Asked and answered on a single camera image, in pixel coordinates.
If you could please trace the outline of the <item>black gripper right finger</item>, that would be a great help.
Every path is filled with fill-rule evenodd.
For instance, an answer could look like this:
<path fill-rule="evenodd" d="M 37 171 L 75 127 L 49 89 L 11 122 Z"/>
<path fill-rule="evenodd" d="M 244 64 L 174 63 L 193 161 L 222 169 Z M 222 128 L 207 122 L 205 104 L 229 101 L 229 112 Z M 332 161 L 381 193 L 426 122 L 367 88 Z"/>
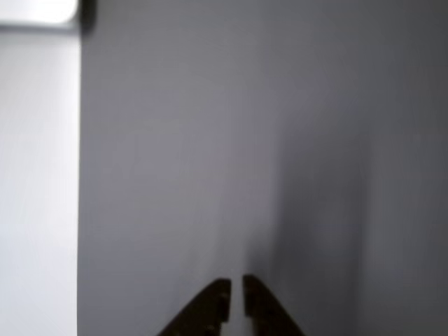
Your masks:
<path fill-rule="evenodd" d="M 251 319 L 253 335 L 304 336 L 298 324 L 258 277 L 243 276 L 244 313 Z"/>

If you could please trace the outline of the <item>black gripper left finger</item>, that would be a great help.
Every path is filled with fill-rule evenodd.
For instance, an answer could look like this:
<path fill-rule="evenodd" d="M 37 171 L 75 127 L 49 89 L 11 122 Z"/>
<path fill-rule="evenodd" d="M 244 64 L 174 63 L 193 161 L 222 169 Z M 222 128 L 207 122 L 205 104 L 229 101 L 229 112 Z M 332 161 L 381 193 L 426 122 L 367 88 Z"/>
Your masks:
<path fill-rule="evenodd" d="M 222 325 L 229 321 L 231 292 L 230 279 L 212 281 L 196 294 L 158 335 L 221 335 Z"/>

